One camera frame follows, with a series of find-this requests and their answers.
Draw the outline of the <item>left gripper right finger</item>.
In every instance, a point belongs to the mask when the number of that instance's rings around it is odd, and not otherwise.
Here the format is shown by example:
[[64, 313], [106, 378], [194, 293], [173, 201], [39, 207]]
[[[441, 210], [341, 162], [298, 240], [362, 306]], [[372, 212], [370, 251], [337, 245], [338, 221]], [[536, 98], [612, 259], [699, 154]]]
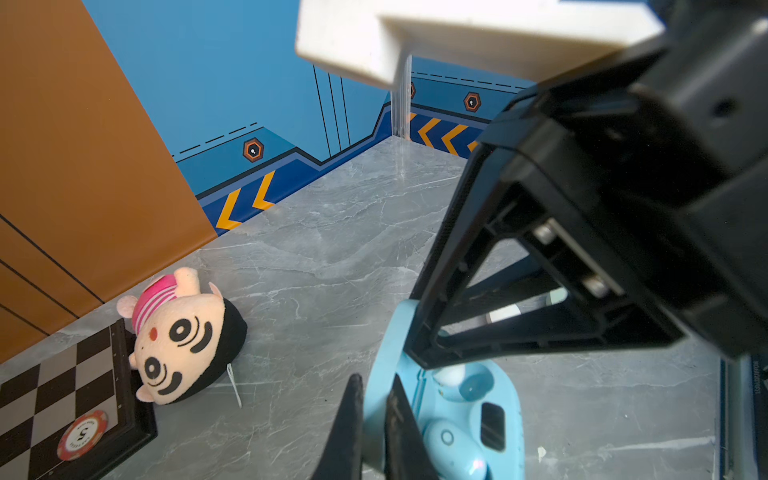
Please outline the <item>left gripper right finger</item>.
[[386, 400], [384, 430], [387, 479], [439, 479], [398, 375]]

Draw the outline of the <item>mint green earbud case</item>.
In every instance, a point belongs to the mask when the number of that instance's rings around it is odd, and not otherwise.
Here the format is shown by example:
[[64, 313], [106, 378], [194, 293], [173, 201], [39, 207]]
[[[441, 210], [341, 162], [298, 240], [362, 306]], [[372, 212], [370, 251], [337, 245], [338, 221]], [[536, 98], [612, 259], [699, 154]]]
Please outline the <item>mint green earbud case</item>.
[[560, 287], [560, 288], [557, 288], [555, 290], [550, 291], [547, 294], [546, 304], [548, 306], [556, 305], [556, 304], [559, 304], [559, 303], [562, 303], [563, 301], [565, 301], [567, 299], [567, 297], [568, 297], [568, 291], [565, 288]]

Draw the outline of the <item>white earbud case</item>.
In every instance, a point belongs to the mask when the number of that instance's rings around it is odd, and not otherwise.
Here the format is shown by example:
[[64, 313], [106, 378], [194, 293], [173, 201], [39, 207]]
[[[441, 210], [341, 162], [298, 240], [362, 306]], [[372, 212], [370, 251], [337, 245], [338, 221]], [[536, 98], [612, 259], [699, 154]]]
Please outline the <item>white earbud case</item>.
[[486, 314], [488, 323], [496, 323], [509, 318], [516, 317], [521, 314], [521, 310], [517, 304], [507, 305], [499, 309], [493, 310]]

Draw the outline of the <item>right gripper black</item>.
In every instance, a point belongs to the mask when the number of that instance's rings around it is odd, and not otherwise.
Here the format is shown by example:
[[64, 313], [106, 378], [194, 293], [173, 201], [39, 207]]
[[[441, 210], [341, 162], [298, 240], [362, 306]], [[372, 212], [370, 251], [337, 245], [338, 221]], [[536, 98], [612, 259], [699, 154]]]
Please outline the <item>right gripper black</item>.
[[767, 346], [767, 5], [681, 1], [662, 35], [518, 97], [485, 130], [516, 152], [535, 263], [627, 294], [727, 357]]

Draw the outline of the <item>blue earbud case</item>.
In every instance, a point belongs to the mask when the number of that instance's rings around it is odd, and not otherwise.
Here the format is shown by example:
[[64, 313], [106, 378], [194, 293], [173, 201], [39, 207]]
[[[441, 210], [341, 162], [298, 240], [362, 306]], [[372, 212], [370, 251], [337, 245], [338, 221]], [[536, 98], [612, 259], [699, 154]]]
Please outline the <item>blue earbud case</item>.
[[488, 464], [485, 479], [523, 478], [522, 416], [512, 381], [495, 362], [485, 360], [463, 364], [466, 378], [459, 387], [438, 385], [434, 370], [420, 367], [405, 352], [417, 305], [405, 300], [397, 306], [374, 361], [364, 396], [364, 462], [378, 471], [385, 469], [386, 398], [398, 375], [422, 439], [431, 421], [449, 420], [480, 447]]

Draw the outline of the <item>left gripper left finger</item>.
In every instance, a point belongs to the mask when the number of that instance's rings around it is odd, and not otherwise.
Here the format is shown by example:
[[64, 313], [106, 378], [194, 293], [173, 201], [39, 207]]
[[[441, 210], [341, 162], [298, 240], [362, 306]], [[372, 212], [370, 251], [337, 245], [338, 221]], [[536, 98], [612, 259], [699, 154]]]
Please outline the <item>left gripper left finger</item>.
[[362, 478], [364, 386], [360, 374], [350, 376], [312, 480]]

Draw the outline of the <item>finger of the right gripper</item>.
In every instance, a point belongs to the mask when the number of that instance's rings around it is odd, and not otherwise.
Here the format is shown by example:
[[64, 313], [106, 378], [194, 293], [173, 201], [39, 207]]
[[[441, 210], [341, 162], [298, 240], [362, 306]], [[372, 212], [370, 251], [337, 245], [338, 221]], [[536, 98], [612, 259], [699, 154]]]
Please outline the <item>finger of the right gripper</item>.
[[[596, 297], [580, 281], [552, 274], [537, 263], [514, 263], [471, 285], [477, 266], [438, 268], [418, 299], [407, 339], [408, 354], [422, 367], [511, 355], [556, 354], [669, 346], [681, 331], [663, 314], [648, 312], [629, 295]], [[559, 287], [564, 300], [458, 333], [445, 327], [490, 313]]]
[[419, 300], [406, 341], [410, 354], [507, 354], [522, 342], [520, 326], [501, 320], [450, 334], [447, 325], [490, 313], [528, 297], [528, 259], [470, 286], [502, 240], [518, 237], [526, 221], [507, 216], [520, 205], [514, 151], [482, 146], [468, 162], [413, 297]]

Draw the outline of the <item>blue earbud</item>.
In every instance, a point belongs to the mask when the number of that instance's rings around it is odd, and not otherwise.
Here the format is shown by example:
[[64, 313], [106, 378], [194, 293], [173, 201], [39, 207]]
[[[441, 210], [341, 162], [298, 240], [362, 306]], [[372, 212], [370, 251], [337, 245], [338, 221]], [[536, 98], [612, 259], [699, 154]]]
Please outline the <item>blue earbud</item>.
[[466, 366], [461, 364], [436, 369], [433, 371], [433, 378], [441, 387], [459, 387], [466, 378]]
[[469, 434], [446, 419], [431, 421], [423, 439], [430, 461], [442, 479], [486, 478], [488, 464]]

